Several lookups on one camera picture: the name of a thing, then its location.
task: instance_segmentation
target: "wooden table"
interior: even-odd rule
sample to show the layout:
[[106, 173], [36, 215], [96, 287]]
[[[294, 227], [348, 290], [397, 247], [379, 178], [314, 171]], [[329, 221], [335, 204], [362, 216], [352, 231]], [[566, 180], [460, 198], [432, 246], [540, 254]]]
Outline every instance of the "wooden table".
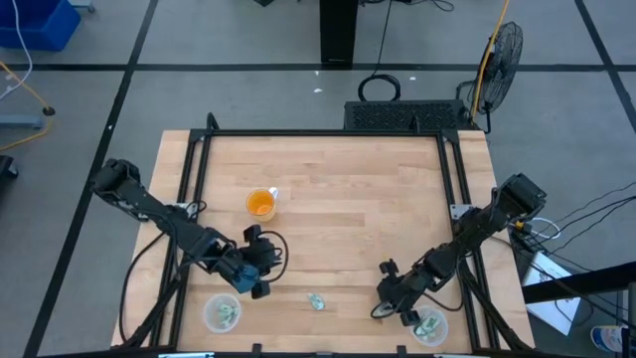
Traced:
[[[150, 192], [174, 202], [187, 147], [188, 131], [166, 131], [155, 164]], [[460, 132], [461, 149], [473, 203], [485, 206], [495, 178], [482, 132]], [[190, 181], [191, 198], [199, 152]], [[447, 145], [451, 175], [452, 152]], [[215, 293], [236, 294], [218, 275], [191, 270], [179, 350], [265, 352], [470, 352], [464, 310], [444, 312], [448, 338], [438, 347], [421, 346], [401, 326], [397, 315], [374, 320], [378, 264], [393, 258], [402, 272], [428, 249], [451, 240], [439, 156], [434, 138], [426, 137], [213, 137], [203, 199], [208, 210], [199, 223], [242, 242], [242, 230], [254, 223], [244, 207], [255, 188], [278, 187], [274, 219], [265, 230], [289, 243], [285, 276], [271, 295], [252, 300], [238, 296], [242, 316], [230, 333], [215, 335], [202, 320], [203, 306]], [[454, 192], [460, 202], [456, 180]], [[157, 235], [141, 225], [135, 253]], [[272, 238], [276, 245], [277, 238]], [[167, 240], [138, 263], [127, 292], [125, 329], [131, 334], [154, 304]], [[534, 345], [513, 255], [496, 241], [482, 246], [494, 304], [519, 336]], [[460, 303], [454, 278], [434, 296], [449, 306]], [[320, 294], [326, 308], [312, 308], [308, 293]], [[418, 304], [430, 304], [422, 297]], [[479, 324], [481, 307], [475, 300]], [[167, 342], [172, 306], [166, 310], [161, 338]], [[487, 346], [485, 329], [481, 344]], [[119, 343], [118, 334], [113, 344]]]

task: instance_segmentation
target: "white container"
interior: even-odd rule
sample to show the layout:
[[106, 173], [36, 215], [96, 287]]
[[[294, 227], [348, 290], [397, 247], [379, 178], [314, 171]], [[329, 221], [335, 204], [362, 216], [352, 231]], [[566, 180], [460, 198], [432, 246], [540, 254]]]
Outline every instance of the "white container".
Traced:
[[622, 329], [623, 327], [617, 325], [594, 326], [590, 329], [589, 336], [596, 348], [605, 352], [622, 353]]
[[203, 321], [214, 333], [230, 332], [239, 322], [240, 302], [229, 293], [213, 295], [203, 308]]
[[419, 343], [428, 347], [436, 347], [442, 344], [444, 340], [446, 340], [446, 336], [448, 336], [448, 321], [444, 313], [428, 305], [420, 306], [415, 308], [415, 310], [417, 314], [419, 314], [419, 318], [421, 318], [420, 322], [426, 323], [434, 320], [436, 325], [432, 328], [430, 333], [427, 334], [427, 337], [415, 334], [415, 330], [421, 323], [409, 327], [408, 330], [410, 334], [412, 334]]

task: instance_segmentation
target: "gray floor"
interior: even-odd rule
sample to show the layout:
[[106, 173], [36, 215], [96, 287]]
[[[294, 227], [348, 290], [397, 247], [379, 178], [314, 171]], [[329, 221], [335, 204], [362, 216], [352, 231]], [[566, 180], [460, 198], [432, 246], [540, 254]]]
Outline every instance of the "gray floor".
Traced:
[[[476, 64], [494, 28], [501, 1], [452, 0], [455, 11], [432, 4], [395, 4], [383, 62]], [[126, 64], [149, 0], [95, 0], [97, 12], [58, 54], [34, 53], [39, 64]], [[636, 65], [630, 0], [584, 0], [615, 64]], [[387, 4], [360, 8], [355, 61], [377, 60]], [[507, 20], [522, 26], [527, 65], [601, 65], [570, 0], [512, 1]], [[319, 62], [317, 0], [160, 0], [140, 64], [315, 64]], [[24, 63], [19, 51], [0, 60]], [[446, 99], [469, 72], [390, 72], [403, 99]], [[29, 83], [57, 110], [51, 133], [8, 150], [21, 176], [0, 201], [0, 356], [22, 354], [111, 111], [123, 72], [37, 71]], [[200, 127], [213, 111], [223, 128], [340, 128], [343, 105], [355, 100], [369, 72], [136, 72], [114, 128], [108, 156], [136, 163], [149, 182], [161, 132]], [[621, 73], [636, 95], [636, 73]], [[369, 99], [392, 89], [369, 85]], [[24, 90], [0, 102], [0, 113], [39, 113]], [[636, 177], [634, 129], [607, 72], [518, 73], [494, 114], [489, 136], [497, 179], [524, 172], [549, 193], [542, 212], [557, 219]], [[0, 131], [0, 144], [30, 134]], [[633, 195], [636, 189], [628, 192]], [[607, 200], [628, 194], [615, 194]], [[582, 230], [573, 227], [566, 238]], [[628, 204], [560, 253], [591, 269], [635, 260]], [[121, 280], [137, 225], [93, 200], [40, 354], [108, 347]], [[550, 242], [549, 247], [563, 240]], [[577, 319], [587, 313], [582, 306]], [[607, 356], [589, 343], [589, 328], [613, 323], [594, 314], [562, 337], [533, 319], [540, 348]]]

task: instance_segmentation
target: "black floor stripe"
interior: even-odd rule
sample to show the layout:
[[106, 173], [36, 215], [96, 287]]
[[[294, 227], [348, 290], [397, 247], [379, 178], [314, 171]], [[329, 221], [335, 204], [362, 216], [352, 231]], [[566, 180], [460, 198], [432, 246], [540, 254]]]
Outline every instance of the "black floor stripe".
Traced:
[[625, 89], [625, 85], [623, 84], [623, 81], [620, 79], [620, 76], [618, 75], [617, 68], [612, 63], [612, 60], [609, 57], [609, 53], [607, 52], [607, 49], [605, 48], [605, 45], [603, 44], [603, 41], [601, 40], [600, 35], [598, 34], [598, 31], [596, 30], [596, 26], [594, 26], [594, 22], [592, 21], [592, 18], [589, 15], [587, 8], [585, 7], [583, 0], [574, 0], [574, 3], [576, 4], [576, 8], [578, 9], [578, 12], [580, 13], [581, 18], [583, 19], [583, 23], [585, 24], [585, 27], [587, 28], [587, 32], [589, 33], [589, 36], [591, 37], [592, 42], [594, 43], [594, 46], [596, 47], [596, 51], [598, 51], [598, 56], [600, 56], [600, 59], [603, 62], [603, 65], [605, 65], [605, 67], [607, 68], [607, 74], [609, 75], [609, 78], [611, 79], [612, 84], [614, 85], [614, 89], [616, 90], [616, 94], [618, 94], [618, 98], [620, 99], [620, 102], [623, 105], [623, 109], [625, 110], [625, 113], [627, 114], [627, 118], [629, 119], [629, 122], [632, 124], [632, 127], [636, 131], [636, 109], [634, 109], [634, 104], [632, 103], [632, 99], [629, 96], [627, 89]]
[[[33, 71], [126, 71], [125, 64], [34, 64]], [[9, 64], [7, 67], [13, 71], [27, 71], [28, 64]]]
[[106, 126], [104, 127], [103, 134], [101, 135], [101, 140], [99, 141], [94, 159], [92, 160], [92, 164], [90, 165], [88, 177], [86, 178], [83, 189], [81, 191], [78, 207], [76, 208], [75, 214], [73, 215], [73, 220], [71, 221], [71, 227], [69, 228], [67, 238], [65, 239], [64, 245], [62, 246], [62, 251], [60, 252], [60, 257], [58, 258], [58, 263], [56, 264], [56, 268], [53, 271], [53, 276], [51, 278], [51, 281], [49, 282], [49, 287], [47, 288], [44, 300], [42, 302], [42, 305], [40, 306], [40, 311], [38, 312], [38, 317], [36, 318], [33, 330], [31, 331], [31, 336], [29, 337], [29, 341], [27, 342], [24, 357], [37, 357], [40, 350], [42, 340], [44, 339], [44, 335], [47, 331], [47, 326], [49, 325], [49, 321], [51, 319], [51, 314], [53, 312], [53, 309], [55, 308], [56, 301], [58, 300], [60, 289], [62, 288], [65, 274], [67, 273], [67, 269], [69, 268], [69, 263], [71, 262], [73, 251], [75, 250], [76, 243], [78, 242], [78, 237], [80, 236], [81, 225], [83, 224], [84, 217], [86, 216], [86, 211], [88, 210], [88, 205], [90, 204], [90, 198], [92, 194], [89, 189], [89, 180], [94, 175], [94, 173], [99, 170], [106, 156], [108, 144], [110, 143], [110, 139], [112, 137], [112, 132], [119, 118], [121, 108], [126, 98], [126, 94], [128, 93], [128, 88], [130, 86], [132, 74], [134, 73], [135, 65], [139, 61], [141, 48], [143, 47], [146, 35], [148, 34], [148, 28], [150, 27], [150, 23], [152, 22], [152, 17], [154, 15], [155, 9], [157, 8], [157, 2], [158, 0], [151, 0], [148, 4], [146, 14], [143, 18], [143, 22], [141, 23], [141, 28], [139, 29], [139, 33], [137, 34], [134, 48], [130, 55], [130, 59], [128, 60], [128, 65], [126, 65], [125, 73], [121, 80], [121, 84], [119, 85], [119, 90], [117, 91], [117, 95], [115, 96], [114, 102], [112, 104], [112, 109], [110, 110], [110, 114], [108, 115], [108, 120], [106, 121]]
[[[138, 64], [134, 71], [154, 72], [267, 72], [267, 71], [373, 71], [376, 64], [353, 64], [350, 67], [325, 64]], [[15, 71], [27, 71], [29, 65], [7, 65]], [[33, 71], [107, 72], [126, 71], [118, 64], [35, 64]], [[380, 71], [476, 72], [478, 65], [469, 64], [381, 64]], [[585, 73], [608, 70], [605, 65], [519, 65], [517, 71], [531, 73]], [[615, 66], [618, 72], [636, 72], [636, 65]]]

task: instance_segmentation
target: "white cord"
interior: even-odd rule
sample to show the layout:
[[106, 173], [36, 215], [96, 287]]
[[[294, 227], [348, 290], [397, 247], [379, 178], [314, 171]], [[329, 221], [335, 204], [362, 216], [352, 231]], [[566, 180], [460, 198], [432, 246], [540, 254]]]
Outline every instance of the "white cord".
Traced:
[[540, 221], [540, 222], [548, 223], [548, 224], [550, 224], [550, 226], [552, 226], [553, 228], [556, 229], [556, 235], [555, 236], [545, 235], [545, 234], [542, 234], [542, 233], [540, 233], [538, 231], [532, 230], [532, 233], [535, 236], [538, 236], [538, 237], [544, 238], [544, 239], [552, 239], [552, 240], [553, 239], [558, 239], [560, 237], [560, 228], [552, 220], [548, 220], [546, 218], [534, 217], [533, 220], [531, 220], [531, 221]]
[[13, 10], [16, 13], [16, 32], [18, 33], [18, 38], [20, 39], [20, 44], [22, 44], [22, 48], [24, 49], [24, 53], [27, 54], [27, 59], [29, 60], [29, 70], [22, 77], [22, 79], [15, 86], [7, 86], [7, 89], [0, 95], [0, 100], [2, 100], [5, 96], [9, 95], [12, 91], [16, 90], [19, 86], [22, 85], [24, 81], [27, 80], [29, 75], [31, 74], [31, 70], [33, 69], [33, 61], [31, 60], [31, 55], [29, 54], [29, 50], [27, 50], [27, 45], [24, 43], [24, 39], [22, 38], [22, 32], [20, 32], [20, 13], [18, 12], [18, 4], [16, 4], [16, 0], [11, 0], [13, 2]]

